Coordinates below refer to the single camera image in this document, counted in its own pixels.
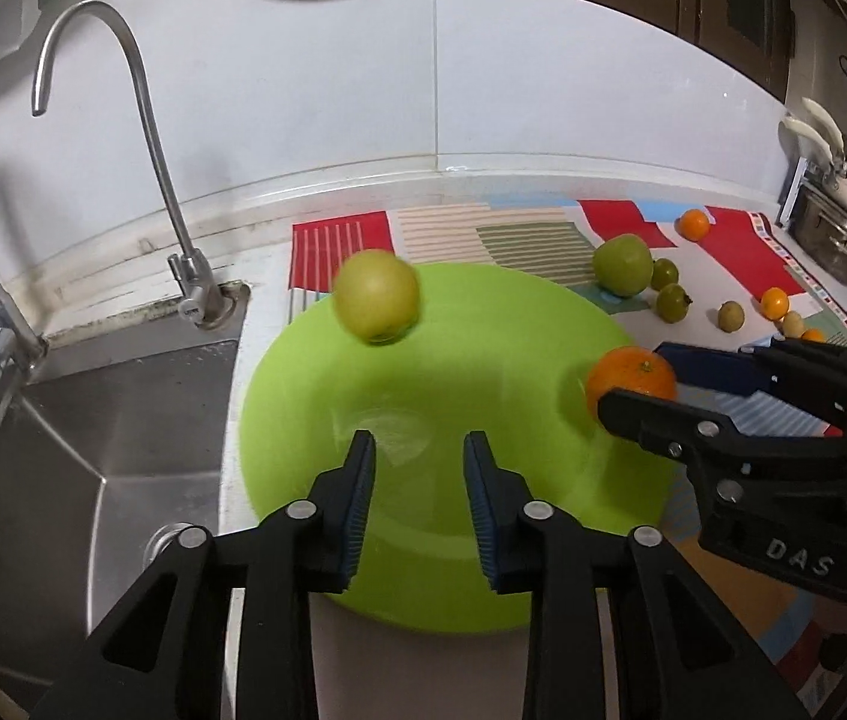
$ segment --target faucet spout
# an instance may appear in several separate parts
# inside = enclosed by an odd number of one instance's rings
[[[187,319],[196,324],[216,323],[223,319],[230,309],[230,301],[224,298],[223,293],[214,281],[208,261],[203,252],[193,245],[190,239],[190,231],[181,213],[180,202],[177,201],[177,193],[174,191],[173,182],[170,180],[170,172],[167,170],[166,158],[163,156],[161,136],[157,132],[157,122],[154,119],[154,110],[150,101],[150,89],[147,85],[147,74],[143,68],[143,57],[140,55],[137,40],[134,33],[122,15],[112,5],[99,0],[84,0],[70,6],[67,10],[57,16],[57,20],[51,25],[46,38],[43,39],[41,54],[37,60],[34,71],[34,85],[31,93],[31,112],[34,116],[46,113],[47,104],[50,100],[50,84],[53,76],[54,57],[57,55],[57,46],[60,44],[61,35],[67,28],[67,24],[76,15],[86,13],[96,16],[113,31],[116,39],[120,42],[127,65],[130,68],[131,79],[134,81],[134,95],[137,97],[137,110],[140,113],[140,123],[143,127],[143,137],[147,141],[147,149],[150,151],[150,161],[157,175],[157,183],[163,195],[163,204],[166,205],[167,215],[173,225],[174,233],[180,242],[184,256],[172,254],[168,258],[170,269],[177,279],[184,299],[181,300],[179,309]]]

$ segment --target sink drain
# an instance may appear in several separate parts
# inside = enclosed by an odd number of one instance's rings
[[[163,552],[167,544],[177,538],[177,533],[192,527],[194,527],[192,522],[172,522],[170,525],[159,528],[153,536],[150,536],[150,541],[147,541],[147,546],[143,549],[143,567],[146,568],[151,565],[156,560],[157,555]]]

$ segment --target stainless steel sink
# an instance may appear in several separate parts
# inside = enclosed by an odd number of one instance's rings
[[[51,352],[0,394],[0,685],[30,709],[181,523],[217,529],[246,299]]]

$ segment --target orange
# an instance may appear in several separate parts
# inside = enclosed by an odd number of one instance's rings
[[[761,312],[771,322],[779,322],[790,310],[790,298],[780,287],[771,287],[761,298]]]
[[[597,418],[597,401],[617,386],[666,400],[677,397],[677,376],[670,363],[639,346],[611,349],[590,369],[584,389],[587,408],[594,419]]]
[[[710,219],[699,208],[691,208],[678,218],[677,232],[686,240],[697,242],[710,232]]]

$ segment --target lime green plate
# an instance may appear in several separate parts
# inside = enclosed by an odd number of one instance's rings
[[[411,628],[481,632],[529,619],[480,573],[463,441],[484,430],[497,462],[593,528],[660,518],[672,466],[612,439],[581,380],[626,333],[552,282],[490,265],[420,266],[422,319],[399,343],[365,346],[333,298],[289,325],[260,361],[240,453],[259,517],[339,466],[353,431],[377,440],[377,482],[360,568],[341,603]]]

